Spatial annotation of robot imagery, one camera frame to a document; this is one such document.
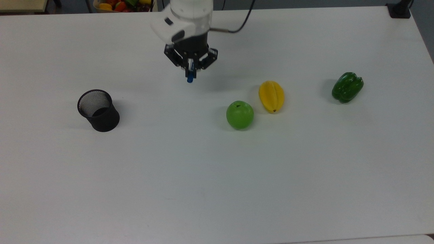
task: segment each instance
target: black mesh pen holder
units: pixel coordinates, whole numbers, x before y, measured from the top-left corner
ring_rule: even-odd
[[[112,98],[103,90],[90,90],[77,103],[79,113],[99,132],[114,129],[119,123],[119,113],[113,106]]]

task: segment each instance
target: white table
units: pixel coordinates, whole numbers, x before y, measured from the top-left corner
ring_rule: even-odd
[[[433,239],[426,235],[378,237],[351,239],[339,241],[303,242],[303,244],[434,244]]]
[[[235,29],[246,11],[215,12]],[[255,10],[188,84],[159,13],[0,16],[0,243],[266,244],[434,231],[434,65],[386,7]],[[347,71],[365,87],[331,98]],[[259,84],[286,92],[265,112]],[[112,95],[117,128],[79,115]],[[234,131],[225,110],[249,102]]]

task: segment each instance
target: red pepper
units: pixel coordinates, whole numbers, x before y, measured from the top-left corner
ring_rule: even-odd
[[[127,4],[125,2],[120,2],[118,6],[115,8],[116,12],[123,12],[127,8]]]

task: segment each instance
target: yellow fruit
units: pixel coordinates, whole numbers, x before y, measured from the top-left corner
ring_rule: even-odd
[[[138,0],[138,2],[141,4],[151,5],[151,0]]]
[[[259,98],[264,108],[268,112],[274,113],[282,107],[285,94],[277,82],[269,80],[259,87]]]
[[[113,10],[112,6],[108,3],[100,3],[99,8],[102,10],[109,10],[109,11]]]

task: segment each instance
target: green bell pepper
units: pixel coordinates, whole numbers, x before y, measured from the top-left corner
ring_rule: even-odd
[[[343,74],[332,90],[332,96],[342,103],[351,101],[363,87],[363,80],[353,72]]]

